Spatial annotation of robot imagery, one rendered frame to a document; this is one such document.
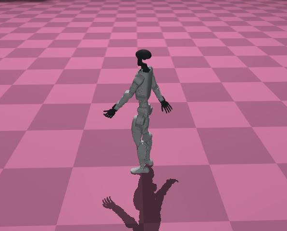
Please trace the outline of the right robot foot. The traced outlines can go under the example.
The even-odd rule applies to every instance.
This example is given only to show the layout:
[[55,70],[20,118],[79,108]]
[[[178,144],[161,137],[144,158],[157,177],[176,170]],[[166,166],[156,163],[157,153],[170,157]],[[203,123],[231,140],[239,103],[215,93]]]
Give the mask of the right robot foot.
[[145,163],[148,165],[153,165],[153,161],[151,159],[145,160]]

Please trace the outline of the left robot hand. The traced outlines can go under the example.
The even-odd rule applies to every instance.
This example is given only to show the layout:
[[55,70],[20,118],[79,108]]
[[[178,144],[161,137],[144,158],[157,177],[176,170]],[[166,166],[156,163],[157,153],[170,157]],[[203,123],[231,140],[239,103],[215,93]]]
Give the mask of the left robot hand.
[[116,106],[116,104],[112,107],[112,109],[104,111],[104,112],[107,112],[107,113],[103,114],[103,115],[108,117],[108,118],[112,118],[115,115],[115,112],[117,112],[117,110],[114,109],[115,106]]

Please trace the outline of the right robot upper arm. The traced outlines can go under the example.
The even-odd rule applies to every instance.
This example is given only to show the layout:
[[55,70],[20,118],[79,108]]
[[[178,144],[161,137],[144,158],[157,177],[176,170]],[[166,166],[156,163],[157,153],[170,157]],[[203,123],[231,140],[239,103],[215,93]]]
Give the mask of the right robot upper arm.
[[[153,71],[152,66],[148,66],[148,67],[150,67],[152,69],[152,71]],[[151,86],[151,89],[154,89],[156,86],[157,86],[157,83],[156,83],[156,80],[155,80],[155,76],[154,76],[154,74],[152,72],[152,86]]]

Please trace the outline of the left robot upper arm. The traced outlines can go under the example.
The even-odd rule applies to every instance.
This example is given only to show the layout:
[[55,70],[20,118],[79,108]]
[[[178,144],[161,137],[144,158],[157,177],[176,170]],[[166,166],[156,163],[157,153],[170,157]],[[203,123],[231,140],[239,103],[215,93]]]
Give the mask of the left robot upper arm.
[[130,95],[130,98],[134,95],[134,93],[137,91],[137,89],[139,88],[139,86],[142,85],[142,83],[144,82],[145,77],[143,75],[138,75],[134,78],[132,85],[130,86],[129,90],[126,90],[124,92],[128,93]]

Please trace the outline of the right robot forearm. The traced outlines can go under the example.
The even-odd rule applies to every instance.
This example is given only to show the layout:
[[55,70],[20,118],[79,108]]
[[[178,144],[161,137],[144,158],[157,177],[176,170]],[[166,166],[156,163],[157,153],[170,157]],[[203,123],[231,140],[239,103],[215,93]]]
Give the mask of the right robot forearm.
[[162,97],[162,94],[159,90],[159,86],[157,85],[154,89],[152,89],[153,92],[155,93],[156,97],[160,100],[160,102],[162,102],[164,99]]

